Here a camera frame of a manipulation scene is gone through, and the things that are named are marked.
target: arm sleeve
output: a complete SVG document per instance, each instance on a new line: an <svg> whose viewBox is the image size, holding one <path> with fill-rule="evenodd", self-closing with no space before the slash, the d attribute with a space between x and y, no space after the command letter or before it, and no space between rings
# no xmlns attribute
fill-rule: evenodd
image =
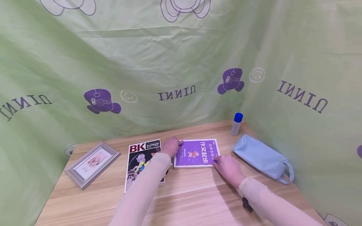
<svg viewBox="0 0 362 226"><path fill-rule="evenodd" d="M171 165L168 154L156 153L123 195L109 226L140 226L161 179Z"/></svg>
<svg viewBox="0 0 362 226"><path fill-rule="evenodd" d="M249 205L260 217L275 226L322 226L255 179L245 178L239 185L238 193L249 201Z"/></svg>

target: black clip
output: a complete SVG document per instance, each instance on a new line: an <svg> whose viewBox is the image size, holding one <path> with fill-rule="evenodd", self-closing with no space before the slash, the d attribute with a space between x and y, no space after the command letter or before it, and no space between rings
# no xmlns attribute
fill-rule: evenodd
<svg viewBox="0 0 362 226"><path fill-rule="evenodd" d="M243 207L248 210L250 213L254 210L250 205L249 205L249 201L243 197Z"/></svg>

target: framed photo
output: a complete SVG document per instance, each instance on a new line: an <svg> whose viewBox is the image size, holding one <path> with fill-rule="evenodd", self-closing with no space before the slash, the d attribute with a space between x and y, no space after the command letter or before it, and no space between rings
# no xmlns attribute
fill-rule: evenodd
<svg viewBox="0 0 362 226"><path fill-rule="evenodd" d="M100 142L65 171L84 190L120 155L106 143Z"/></svg>

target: hand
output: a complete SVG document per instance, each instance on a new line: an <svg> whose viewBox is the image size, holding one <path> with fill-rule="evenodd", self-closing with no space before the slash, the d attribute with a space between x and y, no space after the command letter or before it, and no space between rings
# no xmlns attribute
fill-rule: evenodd
<svg viewBox="0 0 362 226"><path fill-rule="evenodd" d="M236 189L240 183L246 178L240 168L240 163L230 155L221 155L214 158L217 162L212 165L215 169Z"/></svg>
<svg viewBox="0 0 362 226"><path fill-rule="evenodd" d="M170 158L173 158L178 153L180 146L183 143L184 141L179 141L176 137L171 137L163 143L160 153L168 154Z"/></svg>

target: book cover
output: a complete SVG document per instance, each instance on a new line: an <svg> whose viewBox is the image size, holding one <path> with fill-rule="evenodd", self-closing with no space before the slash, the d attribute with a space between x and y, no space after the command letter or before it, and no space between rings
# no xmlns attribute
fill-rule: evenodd
<svg viewBox="0 0 362 226"><path fill-rule="evenodd" d="M146 141L139 144L132 144L128 147L128 161L126 170L125 193L136 180L137 176L150 163L151 158L161 151L161 140Z"/></svg>
<svg viewBox="0 0 362 226"><path fill-rule="evenodd" d="M173 167L212 167L214 157L220 156L216 139L184 140L173 160Z"/></svg>

